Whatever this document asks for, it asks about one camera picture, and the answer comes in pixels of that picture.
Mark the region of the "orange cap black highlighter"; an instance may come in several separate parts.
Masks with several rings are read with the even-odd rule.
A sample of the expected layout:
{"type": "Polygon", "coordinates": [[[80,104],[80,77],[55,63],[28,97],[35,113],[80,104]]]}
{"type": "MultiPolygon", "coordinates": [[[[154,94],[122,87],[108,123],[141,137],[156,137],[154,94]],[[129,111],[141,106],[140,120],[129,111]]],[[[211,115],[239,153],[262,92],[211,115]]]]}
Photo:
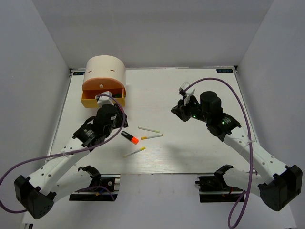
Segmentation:
{"type": "Polygon", "coordinates": [[[121,135],[124,136],[126,139],[128,139],[130,142],[132,142],[135,145],[139,143],[138,138],[134,137],[133,135],[131,135],[131,134],[125,132],[125,131],[122,131],[121,135]]]}

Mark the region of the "yellow organizer drawer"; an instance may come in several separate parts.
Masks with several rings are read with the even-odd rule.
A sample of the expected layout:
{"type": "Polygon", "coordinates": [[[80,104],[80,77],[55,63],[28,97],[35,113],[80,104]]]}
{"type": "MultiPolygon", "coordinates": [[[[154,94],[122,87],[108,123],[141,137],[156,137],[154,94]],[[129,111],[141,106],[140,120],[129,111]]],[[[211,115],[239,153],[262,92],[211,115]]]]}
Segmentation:
{"type": "Polygon", "coordinates": [[[125,97],[126,90],[124,88],[120,89],[99,89],[92,91],[83,91],[81,95],[81,103],[85,108],[98,108],[97,101],[95,96],[104,93],[106,91],[110,91],[112,95],[114,94],[122,94],[121,98],[115,98],[121,106],[125,106],[125,97]]]}

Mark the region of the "green cap black highlighter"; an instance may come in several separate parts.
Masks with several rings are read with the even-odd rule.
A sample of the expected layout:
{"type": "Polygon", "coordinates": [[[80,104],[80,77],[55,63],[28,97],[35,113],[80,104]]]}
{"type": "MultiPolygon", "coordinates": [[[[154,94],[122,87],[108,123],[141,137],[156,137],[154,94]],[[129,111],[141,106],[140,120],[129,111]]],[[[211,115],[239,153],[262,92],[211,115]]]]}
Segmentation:
{"type": "Polygon", "coordinates": [[[113,98],[121,98],[122,97],[122,94],[114,94],[113,95],[113,98]]]}

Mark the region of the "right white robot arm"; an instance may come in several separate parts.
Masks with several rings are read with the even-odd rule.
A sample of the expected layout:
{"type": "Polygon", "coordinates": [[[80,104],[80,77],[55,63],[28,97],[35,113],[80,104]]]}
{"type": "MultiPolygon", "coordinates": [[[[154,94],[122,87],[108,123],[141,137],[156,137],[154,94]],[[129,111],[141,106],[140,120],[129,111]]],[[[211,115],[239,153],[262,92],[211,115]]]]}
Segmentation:
{"type": "Polygon", "coordinates": [[[212,135],[252,165],[258,174],[252,177],[251,193],[259,196],[270,209],[280,211],[301,193],[301,168],[288,166],[250,141],[241,124],[223,112],[217,93],[203,92],[199,101],[193,93],[181,91],[180,94],[182,99],[171,112],[184,122],[190,118],[205,122],[212,135]]]}

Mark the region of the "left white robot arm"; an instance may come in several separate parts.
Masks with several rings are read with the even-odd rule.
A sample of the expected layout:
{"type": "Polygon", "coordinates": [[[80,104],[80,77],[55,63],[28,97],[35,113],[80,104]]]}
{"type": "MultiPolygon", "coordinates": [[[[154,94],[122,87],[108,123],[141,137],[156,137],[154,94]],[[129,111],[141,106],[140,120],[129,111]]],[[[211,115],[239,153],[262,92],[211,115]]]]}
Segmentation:
{"type": "Polygon", "coordinates": [[[127,116],[119,104],[104,104],[72,135],[60,153],[52,155],[27,177],[20,175],[15,179],[17,200],[34,219],[40,219],[63,197],[83,189],[98,189],[101,175],[92,166],[77,167],[72,175],[64,175],[95,148],[109,142],[113,130],[127,125],[127,116]]]}

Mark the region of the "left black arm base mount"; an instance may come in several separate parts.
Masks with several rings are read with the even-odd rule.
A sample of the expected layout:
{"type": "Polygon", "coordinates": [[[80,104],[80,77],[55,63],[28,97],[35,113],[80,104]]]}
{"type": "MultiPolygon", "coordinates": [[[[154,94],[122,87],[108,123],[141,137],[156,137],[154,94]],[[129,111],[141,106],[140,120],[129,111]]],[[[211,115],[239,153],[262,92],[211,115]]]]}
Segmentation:
{"type": "Polygon", "coordinates": [[[120,189],[120,175],[102,175],[90,186],[69,196],[69,201],[114,202],[120,189]]]}

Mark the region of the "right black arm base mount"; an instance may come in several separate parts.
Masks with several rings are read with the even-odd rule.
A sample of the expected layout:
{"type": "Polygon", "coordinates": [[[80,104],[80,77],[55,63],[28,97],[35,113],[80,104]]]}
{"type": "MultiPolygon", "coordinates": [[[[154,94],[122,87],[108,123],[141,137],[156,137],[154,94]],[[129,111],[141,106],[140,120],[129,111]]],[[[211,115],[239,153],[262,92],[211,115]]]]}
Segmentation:
{"type": "Polygon", "coordinates": [[[195,185],[199,188],[201,203],[233,203],[240,197],[243,190],[228,186],[224,180],[224,175],[230,169],[233,169],[233,166],[224,165],[213,174],[197,177],[195,185]]]}

